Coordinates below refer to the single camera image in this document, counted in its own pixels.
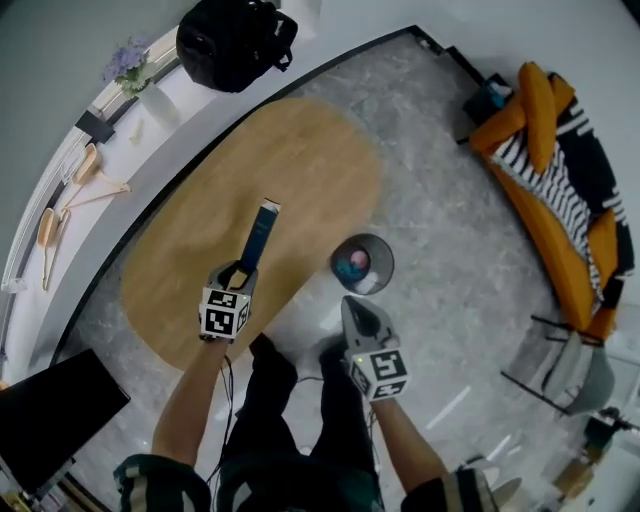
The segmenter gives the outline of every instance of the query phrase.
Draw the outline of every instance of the chair leg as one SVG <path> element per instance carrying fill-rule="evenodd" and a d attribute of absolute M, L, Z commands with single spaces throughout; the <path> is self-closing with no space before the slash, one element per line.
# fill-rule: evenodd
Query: chair leg
<path fill-rule="evenodd" d="M 559 405 L 555 404 L 554 402 L 552 402 L 551 400 L 549 400 L 546 396 L 542 395 L 541 393 L 538 393 L 537 391 L 534 391 L 533 389 L 531 389 L 528 386 L 525 386 L 522 382 L 514 379 L 511 375 L 508 375 L 505 372 L 500 372 L 500 375 L 502 375 L 503 377 L 505 377 L 507 380 L 510 380 L 511 382 L 513 382 L 516 386 L 518 386 L 520 389 L 526 391 L 527 393 L 535 396 L 538 400 L 543 401 L 545 404 L 550 405 L 551 407 L 553 407 L 556 411 L 560 411 L 563 415 L 568 415 L 569 412 L 564 409 L 563 407 L 560 407 Z"/>
<path fill-rule="evenodd" d="M 557 341 L 558 343 L 566 343 L 567 341 L 569 341 L 568 339 L 564 339 L 564 338 L 554 338 L 553 336 L 547 336 L 545 337 L 545 340 L 547 341 Z"/>
<path fill-rule="evenodd" d="M 601 347 L 602 344 L 604 343 L 603 339 L 598 338 L 596 336 L 592 336 L 591 334 L 588 334 L 588 333 L 583 332 L 583 331 L 578 331 L 578 330 L 574 329 L 570 324 L 552 322 L 551 320 L 547 320 L 546 318 L 542 318 L 542 317 L 537 316 L 537 315 L 531 315 L 531 320 L 534 320 L 536 322 L 540 322 L 542 324 L 550 325 L 551 327 L 557 327 L 558 329 L 564 329 L 567 332 L 576 331 L 583 338 L 582 339 L 582 344 L 583 345 L 589 345 L 591 347 Z M 549 339 L 549 341 L 560 341 L 560 338 L 556 338 L 555 340 Z"/>
<path fill-rule="evenodd" d="M 546 318 L 542 318 L 538 315 L 531 315 L 531 320 L 540 322 L 541 324 L 550 325 L 551 327 L 557 327 L 558 329 L 564 329 L 565 331 L 573 330 L 569 324 L 552 322 L 551 320 L 547 320 Z"/>
<path fill-rule="evenodd" d="M 568 339 L 565 340 L 564 338 L 554 338 L 553 336 L 546 336 L 545 340 L 547 341 L 556 341 L 558 343 L 566 343 L 567 341 L 569 341 Z M 580 341 L 582 342 L 583 345 L 587 345 L 588 347 L 601 347 L 602 346 L 602 342 L 598 342 L 598 341 L 589 341 L 583 338 L 583 336 L 580 336 Z"/>

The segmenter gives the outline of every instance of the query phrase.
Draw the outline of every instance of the shoe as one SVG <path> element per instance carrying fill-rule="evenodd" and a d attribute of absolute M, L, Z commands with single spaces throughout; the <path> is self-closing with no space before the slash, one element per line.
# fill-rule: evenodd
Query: shoe
<path fill-rule="evenodd" d="M 254 358 L 272 356 L 278 353 L 273 341 L 263 333 L 258 334 L 258 337 L 249 345 L 249 350 Z"/>
<path fill-rule="evenodd" d="M 334 362 L 345 362 L 344 353 L 347 342 L 342 335 L 334 335 L 321 339 L 305 350 L 297 360 L 298 374 L 304 378 L 322 379 L 322 366 Z"/>

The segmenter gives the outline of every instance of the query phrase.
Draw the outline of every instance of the black backpack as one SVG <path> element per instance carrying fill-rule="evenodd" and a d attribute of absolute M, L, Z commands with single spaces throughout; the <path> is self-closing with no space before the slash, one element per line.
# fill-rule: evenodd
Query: black backpack
<path fill-rule="evenodd" d="M 286 71 L 297 33 L 270 2 L 202 0 L 180 22 L 176 49 L 194 82 L 240 92 L 271 66 Z"/>

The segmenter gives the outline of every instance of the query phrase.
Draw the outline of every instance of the flower vase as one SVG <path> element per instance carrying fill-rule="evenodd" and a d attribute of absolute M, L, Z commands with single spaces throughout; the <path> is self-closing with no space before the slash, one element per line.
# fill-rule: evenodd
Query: flower vase
<path fill-rule="evenodd" d="M 180 124 L 180 112 L 173 101 L 160 88 L 150 82 L 136 93 L 140 101 L 160 126 L 165 130 L 177 128 Z"/>

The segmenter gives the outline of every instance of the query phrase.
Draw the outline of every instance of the white wall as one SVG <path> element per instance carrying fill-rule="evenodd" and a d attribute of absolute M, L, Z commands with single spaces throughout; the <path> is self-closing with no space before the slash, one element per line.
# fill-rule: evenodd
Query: white wall
<path fill-rule="evenodd" d="M 16 0 L 0 18 L 0 262 L 63 137 L 131 34 L 157 39 L 196 0 Z"/>
<path fill-rule="evenodd" d="M 616 174 L 640 263 L 640 26 L 622 2 L 431 0 L 424 5 L 423 27 L 441 44 L 455 44 L 485 76 L 498 71 L 515 78 L 525 60 L 535 60 L 576 88 Z M 628 283 L 623 299 L 640 304 L 640 277 Z"/>

